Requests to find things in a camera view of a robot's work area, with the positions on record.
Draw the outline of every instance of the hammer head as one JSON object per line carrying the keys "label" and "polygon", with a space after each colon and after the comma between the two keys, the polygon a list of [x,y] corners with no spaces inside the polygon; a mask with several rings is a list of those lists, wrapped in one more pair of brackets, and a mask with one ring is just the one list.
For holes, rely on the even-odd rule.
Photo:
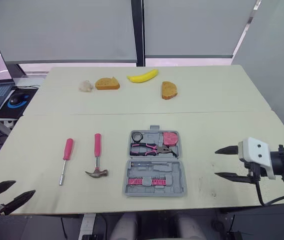
{"label": "hammer head", "polygon": [[91,176],[92,178],[95,178],[95,179],[98,179],[98,178],[103,177],[103,176],[106,177],[106,176],[108,175],[108,170],[100,171],[99,168],[96,168],[93,173],[87,172],[87,171],[85,171],[85,172],[86,172],[89,176]]}

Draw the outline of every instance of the pink screwdriver handle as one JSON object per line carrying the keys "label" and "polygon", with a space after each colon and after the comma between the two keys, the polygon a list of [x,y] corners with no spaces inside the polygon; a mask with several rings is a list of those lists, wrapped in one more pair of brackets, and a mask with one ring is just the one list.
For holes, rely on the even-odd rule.
{"label": "pink screwdriver handle", "polygon": [[99,157],[101,155],[101,134],[96,133],[94,137],[95,137],[94,154],[96,157]]}
{"label": "pink screwdriver handle", "polygon": [[68,140],[66,140],[66,145],[65,145],[65,149],[64,149],[64,157],[63,160],[70,160],[70,156],[72,153],[72,148],[73,148],[73,139],[69,138]]}

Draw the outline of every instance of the pliers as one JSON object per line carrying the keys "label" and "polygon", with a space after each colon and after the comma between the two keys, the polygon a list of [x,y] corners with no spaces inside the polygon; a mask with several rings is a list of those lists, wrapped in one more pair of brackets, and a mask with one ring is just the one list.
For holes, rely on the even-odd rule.
{"label": "pliers", "polygon": [[157,154],[169,154],[172,153],[174,157],[177,158],[177,154],[172,151],[171,148],[166,146],[157,146],[155,143],[131,143],[131,148],[134,147],[145,147],[152,149],[151,151],[147,152],[136,152],[130,151],[131,156],[156,156]]}

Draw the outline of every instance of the table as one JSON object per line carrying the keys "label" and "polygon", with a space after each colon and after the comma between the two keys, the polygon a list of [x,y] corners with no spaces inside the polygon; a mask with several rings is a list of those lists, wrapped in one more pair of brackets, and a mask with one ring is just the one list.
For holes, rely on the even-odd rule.
{"label": "table", "polygon": [[[127,75],[152,67],[56,67],[32,99],[25,116],[85,114],[156,114],[269,111],[271,108],[240,65],[157,67],[154,79],[137,84]],[[115,77],[119,90],[80,92],[79,84]],[[161,84],[176,84],[178,95],[161,98]]]}
{"label": "table", "polygon": [[[126,197],[122,193],[130,132],[147,130],[150,125],[180,134],[188,190],[185,197]],[[94,169],[95,133],[102,134],[101,168],[109,170],[108,177],[98,179],[84,173]],[[257,206],[254,185],[231,182],[214,174],[247,174],[236,155],[214,154],[215,150],[235,145],[246,137],[261,139],[275,151],[278,144],[284,145],[284,125],[272,111],[65,115],[59,121],[54,115],[26,115],[19,119],[0,150],[0,182],[17,181],[0,194],[0,203],[36,189],[33,198],[15,213]],[[64,184],[59,186],[67,138],[74,139],[74,149]],[[284,195],[284,182],[280,177],[264,177],[261,189],[267,202]]]}
{"label": "table", "polygon": [[[39,87],[42,85],[44,78],[42,77],[20,77],[20,78],[14,78],[13,79],[15,82],[15,85],[18,87],[21,86],[31,86],[31,85],[38,85],[36,87]],[[7,98],[4,100],[4,102],[10,97],[10,95],[13,93],[14,91],[12,90],[10,92],[10,94],[7,96]],[[0,118],[0,130],[2,132],[4,132],[5,134],[9,134],[11,132],[11,130],[9,128],[7,128],[4,124],[2,124],[1,122],[5,122],[5,121],[15,121],[16,119],[14,118]]]}

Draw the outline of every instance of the gray wall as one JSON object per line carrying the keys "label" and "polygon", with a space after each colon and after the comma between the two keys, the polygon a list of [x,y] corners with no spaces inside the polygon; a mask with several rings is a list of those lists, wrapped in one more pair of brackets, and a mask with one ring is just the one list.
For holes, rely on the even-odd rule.
{"label": "gray wall", "polygon": [[233,64],[243,66],[284,123],[284,0],[261,1]]}
{"label": "gray wall", "polygon": [[231,58],[256,0],[144,0],[147,58]]}
{"label": "gray wall", "polygon": [[136,62],[130,0],[0,0],[9,63]]}

